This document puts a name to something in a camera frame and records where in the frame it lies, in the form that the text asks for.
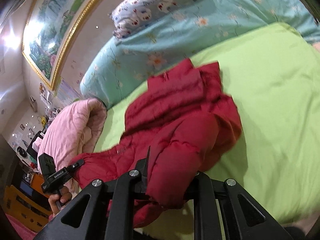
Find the person's left hand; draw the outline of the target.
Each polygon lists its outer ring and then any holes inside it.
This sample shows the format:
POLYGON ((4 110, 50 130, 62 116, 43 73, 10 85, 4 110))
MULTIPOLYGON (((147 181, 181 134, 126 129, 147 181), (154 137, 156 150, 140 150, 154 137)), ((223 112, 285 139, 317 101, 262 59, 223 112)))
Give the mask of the person's left hand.
POLYGON ((51 207, 53 217, 55 217, 63 207, 72 200, 72 194, 68 187, 64 186, 60 193, 51 194, 48 198, 49 205, 51 207))

